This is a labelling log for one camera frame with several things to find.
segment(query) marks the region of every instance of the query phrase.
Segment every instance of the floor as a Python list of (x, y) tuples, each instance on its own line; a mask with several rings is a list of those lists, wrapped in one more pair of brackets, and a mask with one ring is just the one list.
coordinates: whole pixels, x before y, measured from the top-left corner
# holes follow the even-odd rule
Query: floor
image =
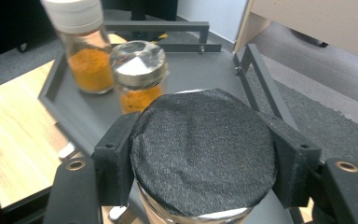
[(275, 80), (358, 123), (358, 57), (273, 22), (256, 44)]

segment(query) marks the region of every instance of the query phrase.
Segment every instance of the metal rim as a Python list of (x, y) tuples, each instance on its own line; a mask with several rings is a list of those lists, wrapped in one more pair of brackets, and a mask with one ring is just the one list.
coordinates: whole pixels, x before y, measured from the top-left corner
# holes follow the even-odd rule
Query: metal rim
[(72, 161), (71, 163), (66, 165), (66, 169), (70, 171), (76, 171), (76, 170), (80, 170), (84, 166), (86, 166), (85, 161)]
[(143, 205), (151, 209), (151, 211), (157, 217), (165, 220), (167, 223), (242, 223), (244, 219), (253, 210), (250, 208), (240, 208), (229, 211), (216, 212), (212, 214), (201, 215), (198, 217), (182, 217), (178, 215), (172, 215), (165, 210), (160, 204), (158, 204), (137, 182), (138, 190), (140, 191), (141, 201)]
[(351, 172), (351, 173), (358, 172), (358, 167), (347, 161), (337, 161), (336, 167), (346, 172)]

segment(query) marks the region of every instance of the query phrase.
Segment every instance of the metal lid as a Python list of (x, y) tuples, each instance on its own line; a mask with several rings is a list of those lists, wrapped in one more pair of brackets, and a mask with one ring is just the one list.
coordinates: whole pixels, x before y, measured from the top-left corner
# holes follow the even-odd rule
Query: metal lid
[(132, 90), (159, 84), (168, 75), (164, 50), (146, 41), (130, 41), (113, 48), (112, 69), (115, 82)]
[(84, 34), (103, 24), (100, 0), (40, 0), (54, 28), (71, 35)]

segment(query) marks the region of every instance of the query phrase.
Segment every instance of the glass jar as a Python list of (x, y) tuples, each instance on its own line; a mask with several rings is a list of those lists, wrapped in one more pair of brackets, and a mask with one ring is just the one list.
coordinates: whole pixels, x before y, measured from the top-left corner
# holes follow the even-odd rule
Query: glass jar
[(41, 0), (63, 43), (76, 85), (88, 93), (113, 89), (111, 46), (100, 0)]
[(123, 114), (144, 111), (166, 92), (169, 70), (160, 46), (131, 41), (114, 47), (111, 58)]
[(109, 54), (111, 46), (104, 27), (82, 35), (58, 32), (65, 48), (66, 60), (78, 88), (88, 93), (113, 89)]

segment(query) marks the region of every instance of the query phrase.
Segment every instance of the turmeric powder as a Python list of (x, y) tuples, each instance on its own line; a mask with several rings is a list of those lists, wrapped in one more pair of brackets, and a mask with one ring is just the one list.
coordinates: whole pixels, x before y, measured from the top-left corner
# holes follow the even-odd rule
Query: turmeric powder
[(98, 49), (82, 49), (69, 58), (77, 86), (87, 92), (103, 93), (113, 88), (109, 55)]
[(120, 97), (123, 114), (144, 111), (154, 100), (162, 95), (159, 85), (150, 89), (139, 91), (127, 91)]

